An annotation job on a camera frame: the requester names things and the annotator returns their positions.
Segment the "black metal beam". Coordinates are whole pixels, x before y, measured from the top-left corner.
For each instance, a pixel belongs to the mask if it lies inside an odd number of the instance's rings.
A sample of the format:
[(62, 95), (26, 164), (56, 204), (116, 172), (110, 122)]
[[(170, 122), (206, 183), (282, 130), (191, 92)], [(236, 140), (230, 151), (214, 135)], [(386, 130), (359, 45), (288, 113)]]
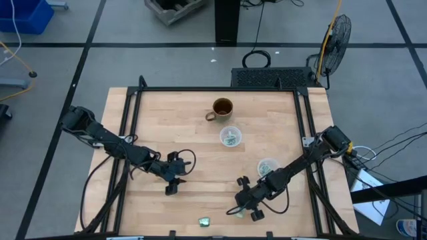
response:
[(423, 190), (427, 190), (427, 176), (351, 192), (351, 198), (353, 203), (365, 203), (394, 197), (419, 195)]

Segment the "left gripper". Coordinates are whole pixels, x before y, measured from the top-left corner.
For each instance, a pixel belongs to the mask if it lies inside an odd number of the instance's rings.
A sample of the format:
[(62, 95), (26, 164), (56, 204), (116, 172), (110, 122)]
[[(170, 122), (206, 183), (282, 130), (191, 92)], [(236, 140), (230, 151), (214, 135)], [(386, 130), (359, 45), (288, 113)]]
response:
[(165, 181), (169, 181), (169, 185), (165, 187), (165, 194), (167, 196), (176, 194), (178, 191), (178, 185), (180, 183), (186, 183), (186, 180), (175, 178), (176, 176), (184, 176), (187, 174), (187, 171), (185, 170), (187, 163), (178, 158), (179, 153), (177, 151), (173, 151), (167, 154), (167, 160), (171, 162), (158, 161), (156, 163), (156, 175)]

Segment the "brown green ceramic mug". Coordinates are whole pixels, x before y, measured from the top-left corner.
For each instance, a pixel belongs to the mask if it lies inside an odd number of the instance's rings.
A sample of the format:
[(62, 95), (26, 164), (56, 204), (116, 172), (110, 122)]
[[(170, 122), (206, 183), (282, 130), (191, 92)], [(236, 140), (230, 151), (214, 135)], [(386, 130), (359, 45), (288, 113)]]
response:
[(212, 110), (205, 115), (206, 121), (227, 121), (233, 113), (233, 103), (227, 98), (219, 98), (214, 101)]

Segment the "grey metal stand base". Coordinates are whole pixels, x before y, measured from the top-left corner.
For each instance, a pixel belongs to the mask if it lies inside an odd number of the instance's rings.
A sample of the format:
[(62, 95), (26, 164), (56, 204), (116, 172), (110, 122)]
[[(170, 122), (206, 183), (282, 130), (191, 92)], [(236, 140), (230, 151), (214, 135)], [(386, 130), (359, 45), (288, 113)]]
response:
[(49, 6), (51, 6), (54, 9), (63, 9), (64, 11), (67, 11), (69, 9), (69, 5), (66, 1), (60, 1), (60, 0), (45, 0)]
[(18, 87), (21, 89), (27, 89), (30, 85), (30, 81), (26, 79), (11, 79), (0, 77), (1, 87)]

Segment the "black aluminium table frame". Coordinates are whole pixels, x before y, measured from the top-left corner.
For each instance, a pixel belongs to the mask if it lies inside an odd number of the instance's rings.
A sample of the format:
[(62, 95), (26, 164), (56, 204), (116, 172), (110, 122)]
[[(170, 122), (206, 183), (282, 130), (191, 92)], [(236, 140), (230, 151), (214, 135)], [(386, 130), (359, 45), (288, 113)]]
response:
[[(127, 135), (134, 132), (137, 143), (162, 155), (179, 151), (186, 161), (195, 161), (175, 195), (165, 194), (165, 181), (136, 171), (127, 182), (122, 208), (112, 207), (103, 226), (122, 235), (165, 236), (175, 231), (179, 236), (261, 237), (313, 236), (316, 234), (312, 201), (305, 173), (296, 175), (289, 192), (262, 206), (265, 217), (252, 221), (226, 212), (235, 206), (240, 190), (237, 179), (258, 179), (258, 162), (266, 157), (287, 165), (302, 154), (300, 129), (306, 121), (297, 115), (295, 93), (285, 91), (239, 91), (227, 87), (145, 90), (141, 103), (125, 87), (96, 93), (101, 106), (90, 105), (98, 121), (110, 131)], [(229, 99), (232, 116), (224, 122), (206, 121), (205, 115), (219, 98)], [(220, 131), (227, 126), (242, 132), (236, 147), (220, 141)], [(200, 227), (198, 219), (209, 217), (209, 227)]]

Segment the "blue plastic bin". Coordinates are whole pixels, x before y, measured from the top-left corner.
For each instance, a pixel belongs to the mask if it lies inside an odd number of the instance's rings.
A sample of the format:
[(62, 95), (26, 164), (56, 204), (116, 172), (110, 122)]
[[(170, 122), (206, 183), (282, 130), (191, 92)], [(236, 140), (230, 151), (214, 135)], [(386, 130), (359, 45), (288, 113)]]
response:
[(0, 31), (40, 35), (54, 15), (45, 0), (0, 0)]

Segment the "black standing floor fan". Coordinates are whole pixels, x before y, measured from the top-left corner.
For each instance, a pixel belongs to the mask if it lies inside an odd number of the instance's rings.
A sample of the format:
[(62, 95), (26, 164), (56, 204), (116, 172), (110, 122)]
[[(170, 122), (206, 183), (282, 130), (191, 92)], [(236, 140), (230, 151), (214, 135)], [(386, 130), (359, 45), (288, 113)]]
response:
[(339, 67), (350, 40), (352, 23), (345, 14), (335, 18), (329, 33), (326, 33), (318, 59), (319, 77), (325, 77), (327, 87), (330, 87), (329, 77)]

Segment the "black perforated computer case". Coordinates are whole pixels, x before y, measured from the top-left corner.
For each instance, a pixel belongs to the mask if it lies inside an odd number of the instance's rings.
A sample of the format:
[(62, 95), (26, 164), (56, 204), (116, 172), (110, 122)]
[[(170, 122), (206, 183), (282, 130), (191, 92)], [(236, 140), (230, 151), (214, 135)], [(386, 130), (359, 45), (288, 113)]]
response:
[(233, 68), (232, 87), (318, 87), (310, 67)]

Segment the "clear plastic bowl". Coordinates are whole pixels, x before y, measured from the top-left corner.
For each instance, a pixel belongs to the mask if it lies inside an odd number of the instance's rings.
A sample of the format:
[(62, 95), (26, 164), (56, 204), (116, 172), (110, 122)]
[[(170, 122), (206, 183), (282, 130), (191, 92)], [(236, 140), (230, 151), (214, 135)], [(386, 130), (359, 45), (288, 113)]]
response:
[[(237, 142), (235, 146), (227, 146), (224, 144), (224, 139), (226, 137), (231, 137), (231, 136), (236, 136), (237, 137)], [(225, 145), (226, 147), (236, 147), (238, 146), (241, 141), (242, 141), (242, 132), (234, 126), (227, 126), (224, 127), (221, 131), (220, 131), (220, 141), (222, 142), (223, 145)]]
[(257, 166), (257, 171), (258, 171), (258, 175), (259, 176), (260, 176), (260, 174), (259, 174), (258, 168), (259, 168), (259, 166), (262, 163), (267, 163), (272, 168), (271, 171), (275, 171), (276, 169), (280, 168), (280, 164), (278, 163), (278, 161), (276, 159), (269, 158), (269, 157), (268, 158), (264, 158), (264, 159), (262, 159), (262, 160), (259, 161), (258, 166)]

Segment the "blue white container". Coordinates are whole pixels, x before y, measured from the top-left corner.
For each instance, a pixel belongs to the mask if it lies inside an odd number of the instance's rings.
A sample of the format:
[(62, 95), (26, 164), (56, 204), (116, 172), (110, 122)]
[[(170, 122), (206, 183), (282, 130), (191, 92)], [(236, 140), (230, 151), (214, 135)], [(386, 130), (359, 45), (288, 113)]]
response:
[(396, 229), (399, 234), (405, 237), (417, 236), (417, 220), (415, 219), (399, 219), (396, 222)]

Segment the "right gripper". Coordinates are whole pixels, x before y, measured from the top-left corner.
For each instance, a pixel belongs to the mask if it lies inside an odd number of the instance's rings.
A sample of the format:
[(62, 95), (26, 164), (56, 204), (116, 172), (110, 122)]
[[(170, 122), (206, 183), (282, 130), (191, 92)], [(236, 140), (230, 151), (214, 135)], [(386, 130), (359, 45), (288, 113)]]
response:
[[(257, 185), (250, 187), (250, 180), (247, 176), (239, 177), (237, 183), (242, 190), (239, 191), (235, 200), (238, 206), (238, 209), (254, 209), (258, 204), (266, 198), (268, 193), (268, 187), (264, 182), (258, 183)], [(263, 219), (264, 212), (259, 209), (254, 209), (250, 214), (252, 221), (259, 221)]]

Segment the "white printed paper sheet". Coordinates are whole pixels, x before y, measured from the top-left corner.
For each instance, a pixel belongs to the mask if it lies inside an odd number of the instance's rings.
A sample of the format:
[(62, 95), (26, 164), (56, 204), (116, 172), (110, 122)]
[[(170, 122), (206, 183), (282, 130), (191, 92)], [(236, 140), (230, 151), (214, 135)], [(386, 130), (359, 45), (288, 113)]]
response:
[[(357, 173), (356, 179), (353, 182), (350, 192), (369, 189), (371, 186), (377, 187), (383, 185), (382, 182), (371, 176), (368, 172), (361, 169)], [(390, 200), (379, 200), (365, 203), (354, 203), (353, 208), (363, 216), (373, 221), (377, 225), (381, 225), (385, 219)]]

